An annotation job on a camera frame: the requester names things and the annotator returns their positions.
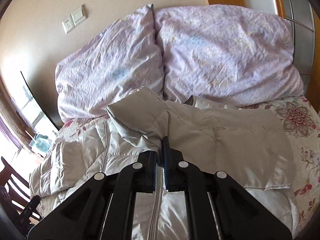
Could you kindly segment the white puffer down jacket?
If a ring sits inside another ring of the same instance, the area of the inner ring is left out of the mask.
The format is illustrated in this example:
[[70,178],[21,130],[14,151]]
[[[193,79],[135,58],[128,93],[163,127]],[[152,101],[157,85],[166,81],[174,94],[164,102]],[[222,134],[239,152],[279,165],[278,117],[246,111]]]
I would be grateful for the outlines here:
[[31,175],[55,196],[29,239],[291,239],[292,147],[265,109],[200,109],[148,88],[59,137]]

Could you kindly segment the dark wooden chair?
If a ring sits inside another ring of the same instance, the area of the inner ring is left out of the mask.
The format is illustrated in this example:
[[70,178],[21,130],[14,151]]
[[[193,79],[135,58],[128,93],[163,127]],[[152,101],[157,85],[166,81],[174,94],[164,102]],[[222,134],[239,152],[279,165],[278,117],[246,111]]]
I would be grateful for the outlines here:
[[36,210],[40,197],[31,198],[27,193],[29,183],[1,157],[1,208],[9,221],[24,236],[34,226],[32,219],[39,222],[42,217]]

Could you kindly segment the floral cream bedspread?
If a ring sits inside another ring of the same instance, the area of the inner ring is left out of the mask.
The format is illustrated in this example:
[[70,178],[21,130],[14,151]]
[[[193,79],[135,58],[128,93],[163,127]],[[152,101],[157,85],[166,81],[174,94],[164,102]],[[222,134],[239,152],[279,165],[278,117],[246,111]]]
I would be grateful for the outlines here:
[[147,88],[74,119],[30,175],[48,215],[94,174],[110,175],[160,152],[163,137],[200,170],[225,171],[297,236],[319,206],[319,116],[303,96],[241,109],[164,101]]

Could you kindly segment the right lilac floral pillow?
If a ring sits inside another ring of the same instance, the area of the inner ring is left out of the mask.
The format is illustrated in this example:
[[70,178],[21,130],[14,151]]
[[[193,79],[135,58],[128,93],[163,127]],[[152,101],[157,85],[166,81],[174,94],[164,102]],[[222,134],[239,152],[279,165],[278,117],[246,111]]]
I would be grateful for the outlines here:
[[164,93],[237,107],[300,96],[290,23],[275,14],[234,5],[172,7],[155,11],[163,52]]

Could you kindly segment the lilac floral pillow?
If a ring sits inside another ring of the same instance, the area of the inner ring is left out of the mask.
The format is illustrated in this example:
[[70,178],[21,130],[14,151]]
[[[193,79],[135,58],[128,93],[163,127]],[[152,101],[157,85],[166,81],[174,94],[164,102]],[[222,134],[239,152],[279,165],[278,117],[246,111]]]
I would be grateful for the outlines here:
[[155,11],[163,52],[164,93],[237,107],[300,96],[290,23],[275,14],[234,5],[172,7]]
[[162,95],[164,70],[155,39],[153,5],[117,20],[57,64],[57,109],[63,122],[95,118],[131,91]]

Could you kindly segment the left lilac floral pillow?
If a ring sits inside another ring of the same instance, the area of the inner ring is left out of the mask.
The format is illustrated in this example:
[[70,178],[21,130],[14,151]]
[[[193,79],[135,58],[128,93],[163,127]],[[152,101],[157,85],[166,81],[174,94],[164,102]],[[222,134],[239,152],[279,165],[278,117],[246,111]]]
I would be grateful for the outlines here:
[[117,20],[57,64],[57,109],[63,122],[95,118],[131,91],[162,95],[164,70],[155,39],[153,5]]

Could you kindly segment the white wall power socket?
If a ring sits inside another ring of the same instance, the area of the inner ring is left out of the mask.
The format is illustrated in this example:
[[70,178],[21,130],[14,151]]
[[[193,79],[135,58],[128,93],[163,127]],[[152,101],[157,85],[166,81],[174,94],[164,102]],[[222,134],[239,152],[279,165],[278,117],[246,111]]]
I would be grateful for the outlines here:
[[69,15],[63,22],[62,26],[64,29],[65,34],[68,34],[70,31],[72,31],[75,27],[74,21],[72,19],[72,16]]

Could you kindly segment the white wall light switch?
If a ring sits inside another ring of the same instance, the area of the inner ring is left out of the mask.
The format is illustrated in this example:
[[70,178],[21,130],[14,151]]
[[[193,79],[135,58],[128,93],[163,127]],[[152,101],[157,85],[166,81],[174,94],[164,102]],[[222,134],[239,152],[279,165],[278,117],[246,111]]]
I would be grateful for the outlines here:
[[77,26],[80,23],[84,22],[87,19],[85,6],[81,5],[78,9],[71,13],[71,17],[73,19],[74,25]]

